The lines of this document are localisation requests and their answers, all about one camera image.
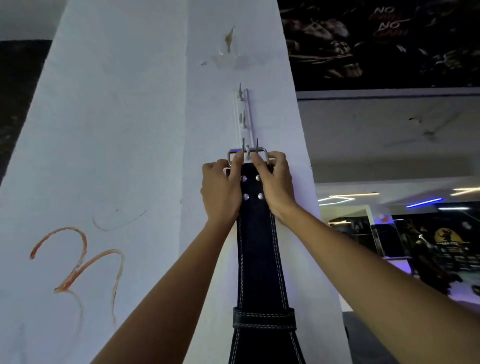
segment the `black leather belt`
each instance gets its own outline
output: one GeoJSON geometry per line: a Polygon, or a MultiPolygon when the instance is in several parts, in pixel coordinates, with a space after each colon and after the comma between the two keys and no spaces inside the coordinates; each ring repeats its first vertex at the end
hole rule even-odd
{"type": "Polygon", "coordinates": [[[288,306],[275,218],[255,166],[243,164],[241,174],[238,299],[229,364],[304,364],[295,335],[295,313],[288,306]]]}

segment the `ceiling fan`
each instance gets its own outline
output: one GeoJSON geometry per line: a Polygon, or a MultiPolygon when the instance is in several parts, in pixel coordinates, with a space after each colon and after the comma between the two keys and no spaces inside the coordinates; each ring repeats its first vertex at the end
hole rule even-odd
{"type": "MultiPolygon", "coordinates": [[[[425,129],[423,131],[423,133],[420,134],[419,136],[417,136],[416,138],[398,140],[396,142],[383,144],[383,147],[384,148],[390,148],[392,146],[399,146],[399,145],[402,145],[402,144],[410,144],[410,143],[415,143],[415,142],[437,143],[438,142],[437,133],[439,131],[441,131],[443,128],[445,128],[446,126],[448,126],[449,124],[453,123],[459,117],[459,115],[460,115],[459,112],[453,114],[450,118],[448,118],[443,123],[438,125],[435,129],[433,129],[433,130],[425,129]]],[[[419,125],[421,125],[423,123],[422,119],[410,118],[409,120],[417,120],[419,125]]]]}

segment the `ceiling light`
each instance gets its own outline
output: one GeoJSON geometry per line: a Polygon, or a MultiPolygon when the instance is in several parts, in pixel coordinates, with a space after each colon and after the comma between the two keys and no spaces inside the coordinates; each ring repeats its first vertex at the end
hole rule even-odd
{"type": "Polygon", "coordinates": [[[322,199],[318,200],[318,202],[327,201],[327,200],[332,200],[332,199],[335,199],[335,198],[340,199],[340,201],[330,202],[330,203],[327,203],[327,204],[318,204],[318,206],[335,205],[335,204],[341,204],[341,203],[343,203],[343,202],[355,200],[354,198],[350,198],[350,197],[333,196],[333,197],[322,198],[322,199]]]}
{"type": "Polygon", "coordinates": [[[378,194],[378,192],[372,192],[371,194],[333,194],[330,197],[377,196],[378,194]]]}
{"type": "Polygon", "coordinates": [[[470,207],[439,207],[439,210],[470,210],[470,207]]]}
{"type": "Polygon", "coordinates": [[[418,202],[417,204],[408,205],[408,206],[406,206],[406,208],[412,208],[412,207],[417,207],[417,206],[421,206],[421,205],[427,205],[427,204],[431,204],[433,202],[442,201],[442,200],[445,200],[445,199],[444,198],[434,198],[433,200],[422,201],[422,202],[418,202]]]}
{"type": "Polygon", "coordinates": [[[343,220],[338,222],[329,222],[329,224],[331,225],[350,224],[350,221],[343,220]]]}
{"type": "Polygon", "coordinates": [[[450,196],[460,196],[461,194],[470,194],[472,192],[480,192],[480,187],[475,187],[475,188],[468,188],[468,189],[457,189],[455,188],[454,191],[459,191],[462,190],[461,192],[455,192],[454,194],[451,194],[450,196]]]}

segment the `blue light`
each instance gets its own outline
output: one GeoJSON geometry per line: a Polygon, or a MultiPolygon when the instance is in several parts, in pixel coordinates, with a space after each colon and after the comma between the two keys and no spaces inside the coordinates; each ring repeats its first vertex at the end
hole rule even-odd
{"type": "Polygon", "coordinates": [[[421,205],[427,205],[427,204],[431,204],[433,202],[442,201],[442,200],[445,200],[445,199],[444,198],[434,198],[433,200],[428,200],[428,201],[418,202],[417,204],[408,205],[408,206],[406,206],[406,208],[413,208],[413,207],[417,207],[417,206],[421,206],[421,205]]]}

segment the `metal buckle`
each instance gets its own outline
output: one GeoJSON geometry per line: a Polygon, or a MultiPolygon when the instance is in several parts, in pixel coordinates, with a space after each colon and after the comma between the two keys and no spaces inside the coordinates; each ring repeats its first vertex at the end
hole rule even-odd
{"type": "Polygon", "coordinates": [[[235,153],[240,152],[242,150],[243,150],[244,153],[247,153],[247,159],[250,159],[250,153],[251,152],[257,152],[257,153],[264,152],[266,160],[267,160],[266,162],[267,162],[267,164],[270,164],[270,159],[268,157],[268,152],[265,148],[263,148],[261,146],[258,146],[258,138],[257,138],[257,146],[255,148],[251,148],[248,144],[245,145],[245,139],[243,139],[243,145],[242,145],[241,149],[230,149],[228,151],[228,156],[227,156],[229,166],[232,166],[232,159],[231,159],[230,156],[232,154],[235,154],[235,153]]]}

